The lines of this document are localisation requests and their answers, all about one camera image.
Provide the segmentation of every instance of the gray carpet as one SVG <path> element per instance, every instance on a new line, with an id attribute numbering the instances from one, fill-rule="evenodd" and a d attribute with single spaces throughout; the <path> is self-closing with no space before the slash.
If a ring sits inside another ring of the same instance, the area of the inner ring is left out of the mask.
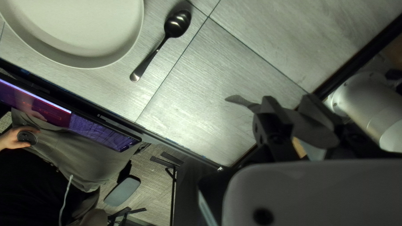
<path id="1" fill-rule="evenodd" d="M 184 157 L 183 154 L 165 145 L 150 145 L 143 152 L 131 158 L 133 166 L 130 174 L 141 179 L 141 185 L 134 194 L 119 207 L 105 204 L 103 200 L 116 185 L 116 176 L 109 183 L 100 187 L 101 194 L 97 208 L 104 209 L 109 214 L 113 214 L 125 207 L 130 207 L 133 210 L 146 208 L 147 211 L 133 214 L 131 217 L 157 226 L 168 226 L 172 179 L 166 173 L 164 166 L 150 161 L 151 156 L 163 159 L 160 154 L 164 151 L 179 159 Z"/>

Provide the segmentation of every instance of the white plate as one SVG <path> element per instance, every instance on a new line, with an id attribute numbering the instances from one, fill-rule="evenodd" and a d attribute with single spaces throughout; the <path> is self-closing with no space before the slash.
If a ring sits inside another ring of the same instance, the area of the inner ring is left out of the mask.
<path id="1" fill-rule="evenodd" d="M 0 0 L 0 15 L 28 46 L 57 63 L 108 66 L 134 46 L 143 0 Z"/>

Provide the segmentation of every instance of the laptop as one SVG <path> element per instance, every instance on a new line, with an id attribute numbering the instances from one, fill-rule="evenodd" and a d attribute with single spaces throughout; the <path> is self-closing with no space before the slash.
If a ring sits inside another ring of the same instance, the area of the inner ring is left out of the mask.
<path id="1" fill-rule="evenodd" d="M 123 152 L 141 142 L 141 138 L 116 131 L 39 97 L 12 84 L 11 79 L 0 79 L 0 103 L 20 110 L 52 125 L 66 128 L 117 152 Z"/>

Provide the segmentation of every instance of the spoon handle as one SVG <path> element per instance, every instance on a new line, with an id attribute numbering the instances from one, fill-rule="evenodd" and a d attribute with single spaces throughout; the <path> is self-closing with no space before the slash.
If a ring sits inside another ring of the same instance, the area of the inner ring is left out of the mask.
<path id="1" fill-rule="evenodd" d="M 138 80 L 142 77 L 144 74 L 145 70 L 147 70 L 148 65 L 151 63 L 152 59 L 155 57 L 155 55 L 159 52 L 163 44 L 165 44 L 166 40 L 168 40 L 169 37 L 165 36 L 165 38 L 162 40 L 160 45 L 152 52 L 150 53 L 145 60 L 143 60 L 137 68 L 131 73 L 130 75 L 130 80 L 132 82 L 138 82 Z"/>

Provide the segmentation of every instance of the person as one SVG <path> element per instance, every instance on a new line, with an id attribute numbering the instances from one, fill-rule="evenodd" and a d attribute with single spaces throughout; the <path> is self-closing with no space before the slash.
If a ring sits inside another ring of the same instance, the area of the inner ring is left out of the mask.
<path id="1" fill-rule="evenodd" d="M 0 225 L 64 226 L 80 218 L 79 225 L 106 226 L 106 212 L 92 209 L 99 187 L 140 144 L 118 153 L 16 109 L 12 122 L 0 135 Z M 38 143 L 18 141 L 20 131 Z"/>

